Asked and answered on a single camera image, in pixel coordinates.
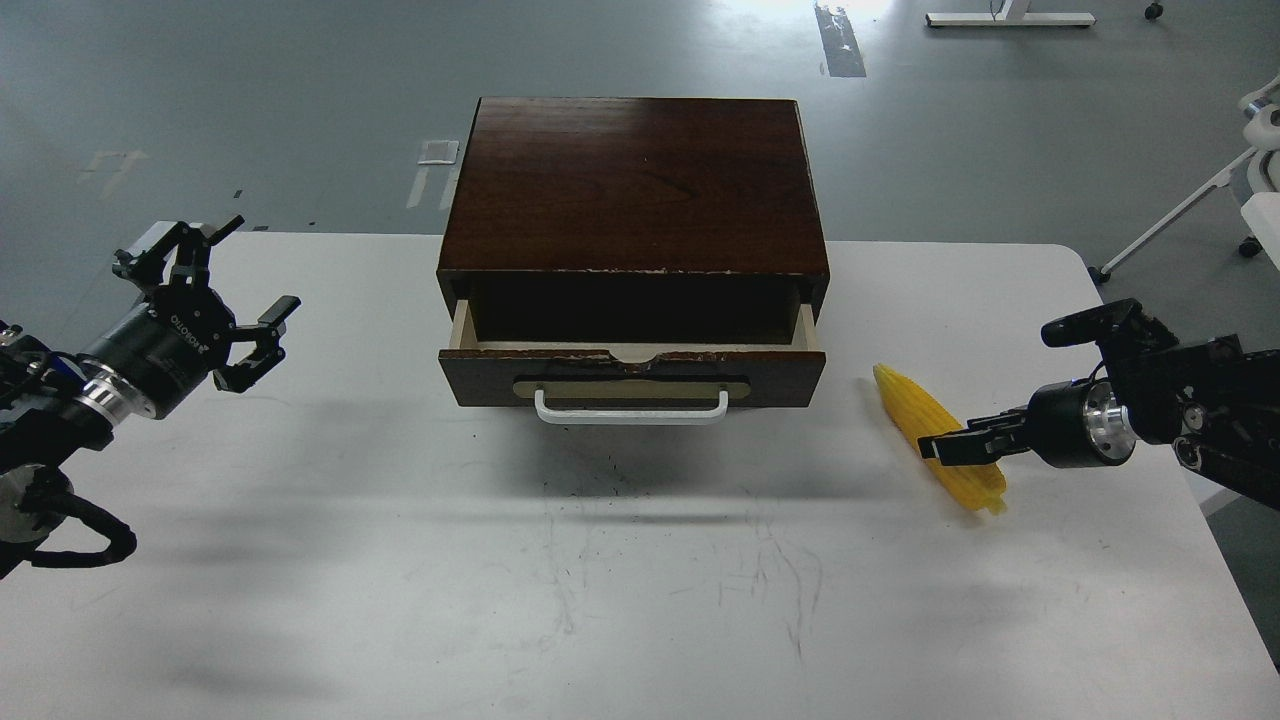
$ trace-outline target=black cable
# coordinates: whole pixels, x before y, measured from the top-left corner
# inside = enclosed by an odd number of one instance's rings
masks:
[[[13,573],[19,565],[26,562],[27,556],[46,539],[49,538],[18,543],[0,541],[0,580],[5,579],[9,573]]]
[[[9,388],[8,392],[0,395],[0,409],[9,407],[14,400],[20,397],[22,395],[26,395],[27,391],[31,389],[31,386],[38,383],[41,378],[45,377],[45,373],[49,372],[50,365],[54,364],[52,352],[45,352],[45,351],[36,351],[36,352],[41,355],[40,365],[36,368],[33,373],[23,378],[18,384]]]
[[[26,559],[35,568],[101,568],[124,560],[138,548],[137,536],[124,521],[70,492],[67,475],[54,468],[42,468],[38,471],[36,482],[23,493],[18,510],[76,518],[86,528],[108,539],[106,548],[99,552],[32,550]]]

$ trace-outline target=drawer front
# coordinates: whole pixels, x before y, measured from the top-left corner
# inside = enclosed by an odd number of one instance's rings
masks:
[[[805,407],[813,398],[827,363],[820,351],[667,352],[646,363],[622,363],[607,351],[591,350],[442,350],[440,368],[462,406],[531,406],[529,383],[545,382],[557,388],[566,383],[660,380],[724,383],[732,407]],[[589,389],[582,395],[609,395],[599,401],[575,401],[576,406],[617,406],[620,392]],[[685,393],[673,392],[673,396]],[[687,400],[645,400],[644,405],[680,406]]]

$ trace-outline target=dark wooden top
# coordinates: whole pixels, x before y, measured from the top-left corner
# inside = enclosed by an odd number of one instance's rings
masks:
[[[824,287],[796,104],[485,97],[439,270],[442,281],[477,270],[783,274]]]

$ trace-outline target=desk base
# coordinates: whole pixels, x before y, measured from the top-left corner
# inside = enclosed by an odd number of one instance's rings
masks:
[[[929,27],[1092,27],[1097,19],[1092,13],[1027,13],[1020,18],[1002,13],[925,13]]]

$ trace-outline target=yellow corn cob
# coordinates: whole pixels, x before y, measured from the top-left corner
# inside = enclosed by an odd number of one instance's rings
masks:
[[[911,378],[883,364],[876,365],[872,372],[876,374],[876,386],[879,387],[884,410],[897,429],[906,436],[913,451],[919,452],[916,441],[922,437],[959,430],[963,427]],[[995,464],[948,468],[940,465],[934,459],[925,460],[924,464],[942,487],[947,488],[951,497],[966,509],[986,507],[992,515],[1005,511],[1005,501],[1000,498],[1005,492],[1005,474]]]

